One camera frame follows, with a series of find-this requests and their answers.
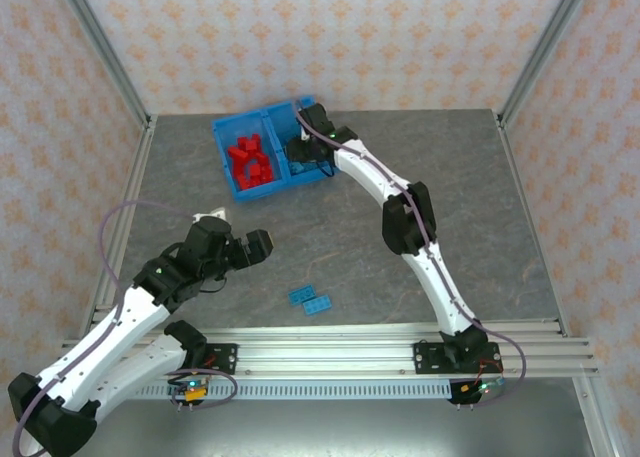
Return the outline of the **small electronics board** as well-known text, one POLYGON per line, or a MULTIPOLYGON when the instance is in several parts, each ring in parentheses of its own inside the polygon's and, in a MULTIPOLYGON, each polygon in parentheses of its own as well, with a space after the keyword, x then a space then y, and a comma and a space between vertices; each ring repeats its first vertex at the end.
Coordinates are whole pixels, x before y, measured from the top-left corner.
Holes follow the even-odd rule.
POLYGON ((206 377, 175 377, 168 381, 169 395, 178 402, 200 402, 208 393, 209 379, 206 377))
POLYGON ((465 396, 484 396, 490 393, 501 392, 505 386, 502 377, 491 380, 469 380, 460 384, 459 391, 465 396))

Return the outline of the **aluminium front rail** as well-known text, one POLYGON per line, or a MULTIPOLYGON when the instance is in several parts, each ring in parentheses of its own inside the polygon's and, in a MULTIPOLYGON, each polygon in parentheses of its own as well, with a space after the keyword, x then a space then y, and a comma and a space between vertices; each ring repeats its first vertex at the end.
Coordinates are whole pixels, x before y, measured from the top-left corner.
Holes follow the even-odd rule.
MULTIPOLYGON (((579 377, 599 368, 588 339, 555 320, 489 321, 507 378, 579 377)), ((414 379, 415 343, 440 336, 433 323, 205 329, 211 343, 235 343, 235 374, 247 379, 414 379)))

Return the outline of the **aluminium frame post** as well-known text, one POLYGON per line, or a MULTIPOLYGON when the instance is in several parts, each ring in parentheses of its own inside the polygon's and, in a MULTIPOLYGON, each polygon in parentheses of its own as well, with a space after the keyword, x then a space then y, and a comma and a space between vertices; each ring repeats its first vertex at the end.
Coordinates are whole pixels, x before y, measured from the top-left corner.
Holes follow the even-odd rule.
POLYGON ((502 109, 496 114, 500 128, 506 129, 516 117, 521 105, 532 90, 552 51, 582 0, 560 0, 534 50, 511 90, 502 109))
POLYGON ((132 115, 144 128, 151 125, 153 116, 147 111, 121 59, 117 55, 109 37, 101 25, 89 0, 67 0, 80 26, 96 50, 107 73, 114 82, 132 115))

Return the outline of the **aluminium table side rail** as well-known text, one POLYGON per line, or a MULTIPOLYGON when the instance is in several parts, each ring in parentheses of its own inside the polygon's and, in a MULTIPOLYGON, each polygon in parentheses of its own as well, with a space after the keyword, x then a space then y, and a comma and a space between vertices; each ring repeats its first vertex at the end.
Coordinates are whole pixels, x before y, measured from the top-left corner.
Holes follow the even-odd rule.
POLYGON ((517 187, 518 194, 519 194, 520 200, 522 202, 524 213, 525 213, 526 219, 528 221, 528 225, 529 225, 529 228, 530 228, 530 231, 531 231, 531 234, 532 234, 532 238, 533 238, 533 242, 534 242, 535 247, 536 247, 537 254, 538 254, 539 259, 541 261, 541 265, 542 265, 542 267, 544 269, 546 277, 548 278, 549 283, 551 285, 552 296, 555 299, 556 307, 557 307, 557 310, 558 310, 558 321, 559 321, 561 332, 565 337, 571 337, 572 336, 572 332, 571 332, 571 330, 570 330, 570 328, 568 326, 567 314, 566 314, 566 311, 565 311, 565 308, 564 308, 564 305, 563 305, 561 299, 558 297, 558 295, 556 293, 556 286, 555 286, 552 274, 551 274, 549 266, 548 266, 548 262, 547 262, 547 259, 546 259, 545 251, 544 251, 544 249, 543 249, 543 247, 542 247, 542 245, 540 243, 540 240, 539 240, 539 236, 538 236, 538 233, 537 233, 537 229, 536 229, 536 226, 535 226, 533 215, 531 213, 531 209, 530 209, 530 206, 529 206, 529 202, 528 202, 528 199, 527 199, 527 195, 526 195, 526 192, 525 192, 523 181, 521 179, 521 175, 519 173, 519 169, 518 169, 518 166, 517 166, 515 155, 514 155, 514 152, 513 152, 513 149, 512 149, 508 134, 507 134, 506 124, 505 124, 505 122, 504 122, 504 120, 503 120, 503 118, 502 118, 502 116, 500 114, 498 114, 497 112, 493 112, 493 114, 494 114, 494 119, 495 119, 495 122, 496 122, 497 131, 499 133, 501 142, 503 144, 503 148, 504 148, 507 160, 508 160, 510 168, 511 168, 511 172, 512 172, 512 175, 513 175, 513 178, 514 178, 514 181, 515 181, 515 185, 517 187))
MULTIPOLYGON (((128 177, 121 195, 122 203, 136 200, 139 196, 157 120, 158 115, 151 115, 143 125, 137 148, 129 165, 128 177)), ((103 260, 100 261, 102 267, 95 281, 93 292, 89 297, 88 306, 79 330, 80 336, 84 336, 90 330, 94 312, 100 306, 109 305, 114 300, 116 286, 111 281, 108 270, 105 268, 105 263, 109 265, 116 276, 119 275, 134 213, 135 209, 133 207, 122 208, 113 212, 109 211, 104 234, 98 233, 98 244, 103 245, 102 248, 98 248, 98 255, 103 257, 103 260)))

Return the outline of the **blue plastic bin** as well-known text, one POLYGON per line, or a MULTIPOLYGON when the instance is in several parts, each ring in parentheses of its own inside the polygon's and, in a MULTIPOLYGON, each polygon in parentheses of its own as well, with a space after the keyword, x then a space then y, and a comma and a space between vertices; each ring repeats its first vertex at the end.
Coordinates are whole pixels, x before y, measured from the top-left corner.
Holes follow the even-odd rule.
POLYGON ((270 132, 274 150, 284 183, 283 190, 288 190, 303 184, 309 184, 332 177, 337 173, 335 167, 331 167, 327 162, 317 163, 320 170, 304 172, 292 176, 289 171, 285 147, 289 140, 299 137, 301 126, 294 114, 294 105, 291 100, 267 106, 263 109, 264 121, 270 132))
MULTIPOLYGON (((232 115, 231 117, 225 117, 215 120, 212 124, 213 135, 218 146, 219 153, 221 155, 223 170, 227 182, 230 186, 232 196, 235 201, 243 202, 249 200, 255 200, 258 198, 272 195, 282 189, 284 183, 280 167, 278 164, 276 151, 272 140, 270 138, 270 132, 267 129, 267 124, 264 121, 264 114, 262 111, 254 110, 246 113, 232 115), (254 134, 260 134, 262 138, 262 144, 264 154, 269 157, 270 166, 273 169, 274 181, 267 184, 260 184, 257 187, 251 188, 246 191, 240 191, 235 178, 232 175, 231 165, 232 160, 228 156, 227 149, 230 146, 237 147, 237 139, 239 137, 248 137, 254 134)), ((251 153, 256 151, 255 144, 253 143, 253 149, 249 152, 249 160, 246 162, 246 176, 249 177, 249 166, 251 164, 257 164, 252 158, 251 153)))

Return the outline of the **aluminium frame leg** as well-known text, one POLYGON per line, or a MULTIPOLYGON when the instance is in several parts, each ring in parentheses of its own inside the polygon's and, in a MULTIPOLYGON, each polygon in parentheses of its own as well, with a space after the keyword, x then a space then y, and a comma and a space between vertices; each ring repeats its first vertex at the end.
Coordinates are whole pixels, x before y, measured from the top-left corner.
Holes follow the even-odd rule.
POLYGON ((603 408, 597 397, 594 378, 574 377, 572 381, 594 457, 617 457, 617 450, 609 436, 603 408))

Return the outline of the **grey metal lower shelf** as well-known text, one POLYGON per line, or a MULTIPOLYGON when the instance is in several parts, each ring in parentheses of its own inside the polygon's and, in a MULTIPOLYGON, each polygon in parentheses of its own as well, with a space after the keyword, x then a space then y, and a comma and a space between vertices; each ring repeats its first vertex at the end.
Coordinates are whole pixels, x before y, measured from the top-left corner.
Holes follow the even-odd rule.
POLYGON ((419 400, 123 405, 81 457, 595 457, 578 411, 419 400))

